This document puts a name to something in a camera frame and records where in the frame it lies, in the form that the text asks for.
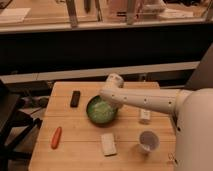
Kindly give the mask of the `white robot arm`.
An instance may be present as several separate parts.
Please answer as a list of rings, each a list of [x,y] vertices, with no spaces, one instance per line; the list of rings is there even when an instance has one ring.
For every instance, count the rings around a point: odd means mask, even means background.
[[[130,105],[177,117],[174,171],[213,171],[213,88],[128,89],[110,74],[100,96],[113,106]]]

